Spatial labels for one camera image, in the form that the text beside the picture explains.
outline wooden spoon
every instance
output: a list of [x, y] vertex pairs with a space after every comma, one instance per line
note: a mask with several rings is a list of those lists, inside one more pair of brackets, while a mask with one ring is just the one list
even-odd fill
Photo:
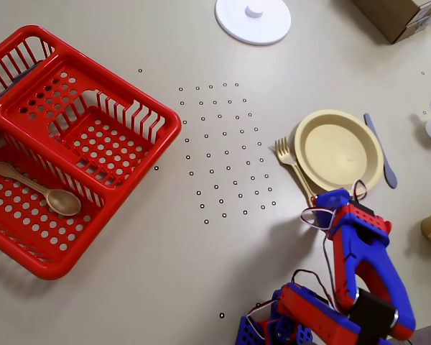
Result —
[[63, 216], [73, 216], [81, 209], [81, 202], [77, 196], [63, 189], [48, 189], [38, 183], [22, 176], [10, 164], [0, 162], [0, 175], [5, 178], [13, 178], [24, 183], [27, 187], [43, 194], [50, 208]]

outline spoon handle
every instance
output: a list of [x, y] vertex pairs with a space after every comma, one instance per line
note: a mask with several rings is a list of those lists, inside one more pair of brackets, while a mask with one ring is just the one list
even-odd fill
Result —
[[19, 182], [24, 183], [27, 187], [30, 187], [37, 192], [40, 192], [44, 196], [48, 194], [48, 189], [21, 175], [8, 163], [0, 162], [0, 175], [4, 178], [13, 178], [15, 180], [18, 180]]

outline yellow plate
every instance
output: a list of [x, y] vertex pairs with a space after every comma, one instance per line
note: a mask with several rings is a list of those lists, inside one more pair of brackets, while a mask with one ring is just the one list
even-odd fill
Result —
[[338, 110], [316, 111], [300, 123], [295, 154], [305, 174], [325, 190], [351, 190], [359, 179], [371, 189], [383, 173], [383, 153], [374, 133]]

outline red plastic basket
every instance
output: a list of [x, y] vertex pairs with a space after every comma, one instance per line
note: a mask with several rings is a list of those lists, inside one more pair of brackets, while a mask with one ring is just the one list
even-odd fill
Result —
[[0, 250], [43, 279], [65, 275], [181, 128], [175, 112], [49, 32], [22, 27], [0, 44], [0, 161], [75, 193], [57, 215], [0, 176]]

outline table surface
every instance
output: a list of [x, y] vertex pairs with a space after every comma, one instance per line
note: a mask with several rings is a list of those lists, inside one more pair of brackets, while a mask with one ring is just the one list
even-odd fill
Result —
[[399, 186], [380, 180], [365, 204], [393, 222], [389, 255], [417, 327], [431, 325], [420, 233], [431, 214], [431, 26], [391, 46], [349, 1], [286, 3], [289, 34], [252, 47], [218, 26], [214, 1], [0, 1], [0, 42], [41, 25], [186, 121], [64, 278], [39, 280], [0, 252], [0, 344], [233, 344], [239, 318], [295, 269], [329, 288], [323, 234], [300, 223], [304, 196], [271, 150], [321, 109], [372, 116]]

